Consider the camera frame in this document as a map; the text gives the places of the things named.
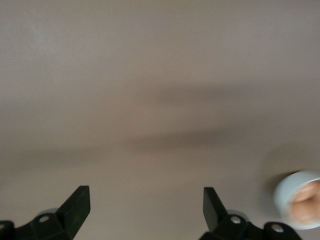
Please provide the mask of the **white round bowl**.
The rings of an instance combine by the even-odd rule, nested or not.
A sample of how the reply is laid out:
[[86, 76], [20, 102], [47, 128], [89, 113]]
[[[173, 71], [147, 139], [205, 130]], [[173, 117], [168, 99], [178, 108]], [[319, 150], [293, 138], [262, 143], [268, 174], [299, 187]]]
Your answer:
[[[291, 217], [291, 204], [297, 191], [312, 181], [320, 181], [320, 171], [301, 170], [281, 179], [273, 192], [273, 202], [285, 224], [295, 230], [310, 230], [320, 227], [320, 221], [301, 224]], [[312, 198], [320, 199], [320, 192]]]

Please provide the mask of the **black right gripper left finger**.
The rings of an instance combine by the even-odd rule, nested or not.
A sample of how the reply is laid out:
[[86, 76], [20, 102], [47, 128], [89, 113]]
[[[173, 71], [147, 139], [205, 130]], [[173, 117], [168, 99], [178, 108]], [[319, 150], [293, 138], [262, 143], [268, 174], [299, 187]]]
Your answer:
[[0, 240], [74, 240], [90, 213], [90, 187], [79, 186], [55, 211], [46, 211], [15, 227], [0, 220]]

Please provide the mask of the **brown egg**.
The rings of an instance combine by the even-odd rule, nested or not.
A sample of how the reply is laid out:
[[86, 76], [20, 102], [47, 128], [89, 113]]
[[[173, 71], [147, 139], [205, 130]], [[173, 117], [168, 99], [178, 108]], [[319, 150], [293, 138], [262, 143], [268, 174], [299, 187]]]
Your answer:
[[296, 201], [290, 207], [291, 217], [298, 223], [306, 225], [320, 221], [320, 199], [309, 198]]
[[295, 197], [294, 202], [302, 202], [312, 198], [314, 195], [320, 192], [320, 181], [315, 180], [305, 184], [301, 187]]

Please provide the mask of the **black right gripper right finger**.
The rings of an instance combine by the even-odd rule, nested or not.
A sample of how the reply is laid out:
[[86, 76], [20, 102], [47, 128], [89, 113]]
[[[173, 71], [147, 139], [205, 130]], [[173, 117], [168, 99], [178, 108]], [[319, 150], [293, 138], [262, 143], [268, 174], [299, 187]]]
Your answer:
[[228, 213], [213, 187], [203, 189], [203, 215], [208, 232], [199, 240], [301, 240], [284, 223], [267, 222], [259, 228], [237, 213]]

